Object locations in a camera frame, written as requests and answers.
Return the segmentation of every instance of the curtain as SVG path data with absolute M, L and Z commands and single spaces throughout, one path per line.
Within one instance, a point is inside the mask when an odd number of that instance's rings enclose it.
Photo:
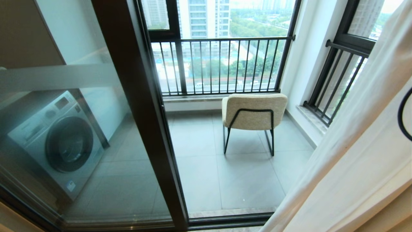
M 412 142 L 397 122 L 411 77 L 412 0 L 405 0 L 306 170 L 260 232 L 354 231 L 411 185 Z M 411 129 L 412 99 L 403 118 Z

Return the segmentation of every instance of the sky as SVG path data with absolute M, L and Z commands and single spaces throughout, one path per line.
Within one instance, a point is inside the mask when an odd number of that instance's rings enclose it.
M 392 14 L 402 2 L 403 0 L 385 0 L 381 12 Z

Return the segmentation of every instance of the chair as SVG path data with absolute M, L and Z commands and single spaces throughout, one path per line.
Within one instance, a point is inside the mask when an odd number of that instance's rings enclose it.
M 273 130 L 282 121 L 288 98 L 281 93 L 252 95 L 231 94 L 222 99 L 223 149 L 226 154 L 230 129 L 264 130 L 269 150 L 274 156 Z M 272 135 L 270 145 L 267 130 Z

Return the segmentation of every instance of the tile floor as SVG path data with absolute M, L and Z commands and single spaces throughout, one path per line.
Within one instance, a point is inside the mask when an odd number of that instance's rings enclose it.
M 271 157 L 263 131 L 232 129 L 223 154 L 221 114 L 168 117 L 190 217 L 273 212 L 313 148 L 285 115 Z M 67 220 L 170 218 L 131 116 L 125 118 Z

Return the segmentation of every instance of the balcony railing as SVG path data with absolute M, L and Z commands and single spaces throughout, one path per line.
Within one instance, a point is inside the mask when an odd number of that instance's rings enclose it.
M 152 40 L 163 96 L 280 92 L 294 37 Z
M 329 126 L 368 61 L 369 54 L 332 43 L 314 92 L 304 106 Z

